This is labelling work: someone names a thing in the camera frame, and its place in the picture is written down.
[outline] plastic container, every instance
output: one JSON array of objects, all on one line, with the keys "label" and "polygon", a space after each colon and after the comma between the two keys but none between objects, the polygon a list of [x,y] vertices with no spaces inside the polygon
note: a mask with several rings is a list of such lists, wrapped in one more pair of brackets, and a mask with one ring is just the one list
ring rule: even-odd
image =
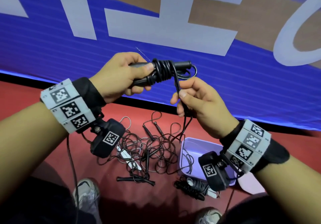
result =
[{"label": "plastic container", "polygon": [[[188,154],[190,154],[194,158],[193,168],[190,174],[187,173],[189,171],[189,167],[182,169],[182,172],[187,176],[195,177],[206,181],[201,166],[198,163],[198,158],[210,151],[215,151],[217,154],[219,154],[222,149],[222,145],[215,144],[209,141],[199,140],[190,137],[185,138],[180,151],[179,167],[182,168],[188,165],[188,161],[184,156],[186,155],[187,151]],[[230,178],[234,178],[237,176],[236,172],[234,172],[234,170],[230,166],[226,168],[226,172]],[[230,186],[233,185],[235,185],[235,180],[232,180],[230,183]]]}]

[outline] hand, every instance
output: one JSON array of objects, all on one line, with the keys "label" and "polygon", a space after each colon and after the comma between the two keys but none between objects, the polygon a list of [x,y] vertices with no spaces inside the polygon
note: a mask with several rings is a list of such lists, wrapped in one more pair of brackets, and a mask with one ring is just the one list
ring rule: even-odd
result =
[{"label": "hand", "polygon": [[113,102],[123,94],[131,96],[143,92],[143,87],[128,87],[135,78],[144,78],[149,75],[154,70],[154,66],[146,62],[147,64],[143,67],[130,67],[129,64],[134,62],[146,62],[146,60],[136,52],[117,53],[96,75],[90,78],[106,103]]},{"label": "hand", "polygon": [[[181,91],[173,94],[171,104],[180,98],[196,114],[197,120],[208,134],[216,139],[228,135],[239,124],[232,116],[218,92],[203,80],[193,77],[179,81]],[[182,103],[177,104],[177,114],[184,116]]]}]

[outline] black baseboard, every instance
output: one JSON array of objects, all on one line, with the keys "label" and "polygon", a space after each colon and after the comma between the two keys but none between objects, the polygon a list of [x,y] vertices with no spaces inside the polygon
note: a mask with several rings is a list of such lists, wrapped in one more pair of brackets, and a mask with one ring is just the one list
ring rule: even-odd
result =
[{"label": "black baseboard", "polygon": [[[24,85],[24,86],[38,88],[38,89],[46,89],[46,88],[53,85],[52,83],[49,83],[49,82],[34,80],[34,79],[30,79],[30,78],[22,78],[19,76],[2,74],[2,73],[0,73],[0,81]],[[156,103],[156,102],[149,102],[149,101],[133,99],[130,97],[120,97],[119,99],[114,101],[114,103],[121,104],[121,105],[127,105],[127,106],[133,106],[133,107],[137,107],[137,108],[148,109],[148,110],[153,110],[153,111],[160,111],[160,112],[165,112],[165,113],[170,113],[170,114],[175,114],[175,115],[177,114],[176,108],[174,106],[164,105],[164,104],[160,104],[160,103]],[[255,122],[255,123],[270,132],[311,136],[311,134],[307,130],[279,126],[279,125],[263,123],[263,122]]]}]

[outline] mounting screw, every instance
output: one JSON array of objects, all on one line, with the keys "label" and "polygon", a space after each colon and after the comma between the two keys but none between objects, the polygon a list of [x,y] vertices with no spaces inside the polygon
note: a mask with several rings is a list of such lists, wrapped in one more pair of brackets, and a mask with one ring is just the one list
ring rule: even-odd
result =
[{"label": "mounting screw", "polygon": [[99,133],[100,132],[100,127],[95,127],[94,131],[95,131],[95,133]]}]

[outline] shoe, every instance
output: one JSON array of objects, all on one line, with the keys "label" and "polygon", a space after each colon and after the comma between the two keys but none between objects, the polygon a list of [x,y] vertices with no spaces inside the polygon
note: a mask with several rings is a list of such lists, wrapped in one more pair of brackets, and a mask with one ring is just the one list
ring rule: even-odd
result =
[{"label": "shoe", "polygon": [[218,209],[208,207],[200,210],[196,217],[195,224],[217,224],[221,217],[222,214]]},{"label": "shoe", "polygon": [[[78,182],[77,186],[79,194],[79,209],[83,212],[92,214],[96,219],[96,223],[102,224],[98,210],[100,192],[97,184],[89,178],[84,178]],[[73,192],[73,197],[75,203],[77,203],[76,189]]]}]

